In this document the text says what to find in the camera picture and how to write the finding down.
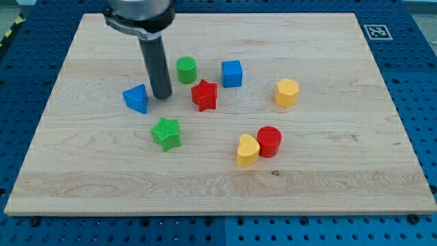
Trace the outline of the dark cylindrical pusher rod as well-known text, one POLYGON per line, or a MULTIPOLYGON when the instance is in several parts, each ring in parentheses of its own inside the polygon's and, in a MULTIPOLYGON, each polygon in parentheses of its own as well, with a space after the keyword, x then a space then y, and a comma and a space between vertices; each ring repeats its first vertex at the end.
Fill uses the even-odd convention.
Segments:
POLYGON ((139 44, 154 97, 160 100, 169 98, 172 95, 172 87, 163 39, 139 39, 139 44))

